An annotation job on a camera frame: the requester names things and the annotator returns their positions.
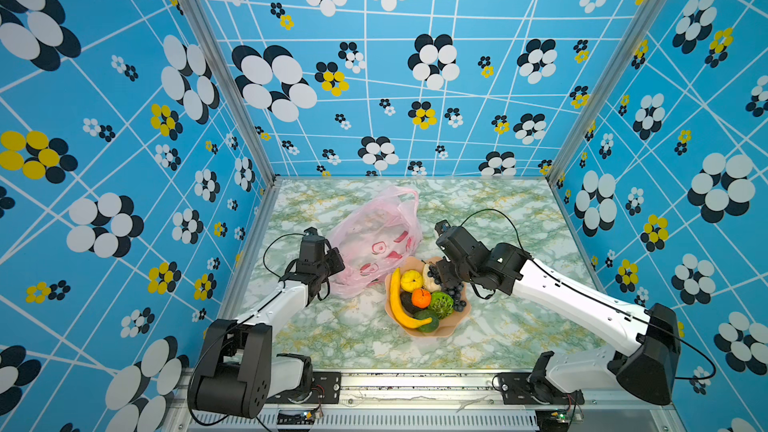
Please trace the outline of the peach scalloped plastic bowl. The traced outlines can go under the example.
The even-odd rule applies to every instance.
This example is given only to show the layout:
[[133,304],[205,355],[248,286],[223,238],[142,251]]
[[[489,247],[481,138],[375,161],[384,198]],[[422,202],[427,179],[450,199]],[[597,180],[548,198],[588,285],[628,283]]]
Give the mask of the peach scalloped plastic bowl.
[[408,257],[385,279],[386,313],[412,337],[450,337],[470,315],[466,289],[437,279],[437,261]]

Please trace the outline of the green fake lime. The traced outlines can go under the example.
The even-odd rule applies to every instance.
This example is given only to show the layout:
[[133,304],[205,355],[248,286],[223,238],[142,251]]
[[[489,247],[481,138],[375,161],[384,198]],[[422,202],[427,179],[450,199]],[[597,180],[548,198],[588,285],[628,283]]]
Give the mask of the green fake lime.
[[424,334],[432,334],[440,326],[439,316],[430,309],[419,310],[414,319],[418,321],[416,330]]

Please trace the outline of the dark fake grape bunch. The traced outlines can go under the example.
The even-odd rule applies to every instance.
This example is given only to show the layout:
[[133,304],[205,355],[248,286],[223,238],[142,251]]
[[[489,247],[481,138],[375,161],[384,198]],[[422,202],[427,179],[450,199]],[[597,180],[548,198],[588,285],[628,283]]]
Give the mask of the dark fake grape bunch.
[[462,312],[467,303],[462,298],[463,286],[447,287],[439,276],[438,268],[435,264],[432,264],[432,272],[434,274],[435,282],[441,286],[441,292],[449,294],[454,299],[454,312]]

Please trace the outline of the yellow fake pear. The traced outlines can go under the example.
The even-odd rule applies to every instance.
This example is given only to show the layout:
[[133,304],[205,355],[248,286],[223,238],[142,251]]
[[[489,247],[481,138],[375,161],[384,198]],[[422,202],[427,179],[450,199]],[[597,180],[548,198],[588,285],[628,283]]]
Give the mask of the yellow fake pear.
[[412,293],[423,287],[422,273],[416,270],[406,271],[400,279],[400,287],[404,292]]

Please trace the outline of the orange fake carrot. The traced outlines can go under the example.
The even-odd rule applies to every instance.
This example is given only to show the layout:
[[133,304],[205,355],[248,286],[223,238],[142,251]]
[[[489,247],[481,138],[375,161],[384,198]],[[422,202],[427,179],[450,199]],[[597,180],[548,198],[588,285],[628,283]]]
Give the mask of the orange fake carrot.
[[426,309],[429,307],[432,299],[431,293],[424,289],[419,288],[414,290],[412,293],[412,303],[418,307],[419,309]]

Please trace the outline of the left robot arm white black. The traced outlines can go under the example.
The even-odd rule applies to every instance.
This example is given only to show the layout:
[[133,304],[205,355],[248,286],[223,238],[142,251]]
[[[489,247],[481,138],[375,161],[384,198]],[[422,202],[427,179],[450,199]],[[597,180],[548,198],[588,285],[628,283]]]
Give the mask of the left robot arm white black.
[[187,389],[192,420],[197,412],[257,419],[267,400],[301,400],[313,392],[311,358],[276,354],[273,341],[294,315],[330,295],[330,278],[344,270],[339,250],[314,227],[300,235],[298,256],[289,261],[275,289],[234,319],[207,329]]

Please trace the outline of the green fake kiwi half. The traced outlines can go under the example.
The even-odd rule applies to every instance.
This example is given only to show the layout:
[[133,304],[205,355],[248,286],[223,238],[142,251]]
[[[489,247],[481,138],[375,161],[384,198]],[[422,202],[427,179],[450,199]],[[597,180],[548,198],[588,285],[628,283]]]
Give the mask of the green fake kiwi half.
[[454,313],[454,299],[447,293],[437,291],[431,294],[428,309],[435,313],[440,320]]

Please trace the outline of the pink translucent plastic bag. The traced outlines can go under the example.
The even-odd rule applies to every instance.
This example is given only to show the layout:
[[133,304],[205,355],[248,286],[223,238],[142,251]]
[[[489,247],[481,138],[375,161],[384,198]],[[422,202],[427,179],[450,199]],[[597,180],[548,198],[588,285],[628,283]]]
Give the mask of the pink translucent plastic bag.
[[330,292],[357,296],[392,273],[412,256],[423,240],[418,219],[419,192],[391,186],[346,216],[327,235],[344,269],[330,278]]

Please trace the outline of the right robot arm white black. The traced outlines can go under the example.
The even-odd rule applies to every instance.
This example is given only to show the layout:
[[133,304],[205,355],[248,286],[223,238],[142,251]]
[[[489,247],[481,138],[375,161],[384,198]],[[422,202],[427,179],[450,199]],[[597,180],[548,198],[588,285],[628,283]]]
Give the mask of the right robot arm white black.
[[528,375],[525,390],[553,404],[586,390],[624,390],[653,405],[666,406],[681,355],[674,311],[661,304],[646,309],[614,299],[544,265],[521,247],[493,248],[464,227],[435,225],[443,257],[436,264],[443,284],[465,283],[537,303],[604,341],[604,346],[572,354],[545,351]]

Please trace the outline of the yellow fake banana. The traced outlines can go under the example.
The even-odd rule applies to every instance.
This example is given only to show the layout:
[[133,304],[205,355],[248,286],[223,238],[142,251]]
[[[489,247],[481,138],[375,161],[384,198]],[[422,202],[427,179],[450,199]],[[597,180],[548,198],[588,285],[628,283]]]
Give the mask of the yellow fake banana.
[[397,268],[390,276],[389,288],[388,288],[388,300],[389,308],[392,317],[404,328],[416,329],[418,327],[418,321],[414,317],[409,316],[402,308],[400,302],[400,279],[401,271]]

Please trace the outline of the beige fake garlic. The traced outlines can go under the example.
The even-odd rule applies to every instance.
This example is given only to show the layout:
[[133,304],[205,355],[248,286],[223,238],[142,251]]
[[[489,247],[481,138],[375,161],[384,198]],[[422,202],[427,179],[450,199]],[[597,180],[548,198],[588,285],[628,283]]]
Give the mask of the beige fake garlic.
[[432,264],[425,263],[423,270],[422,270],[422,280],[423,285],[422,288],[427,290],[430,293],[439,292],[441,290],[441,286],[435,282],[434,274],[432,272]]

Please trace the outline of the dark green fake avocado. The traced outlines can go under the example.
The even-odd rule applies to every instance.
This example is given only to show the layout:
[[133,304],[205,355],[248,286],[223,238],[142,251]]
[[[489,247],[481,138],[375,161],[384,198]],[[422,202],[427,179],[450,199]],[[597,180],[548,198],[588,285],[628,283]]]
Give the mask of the dark green fake avocado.
[[412,294],[402,291],[399,295],[403,310],[410,316],[414,316],[419,308],[412,303]]

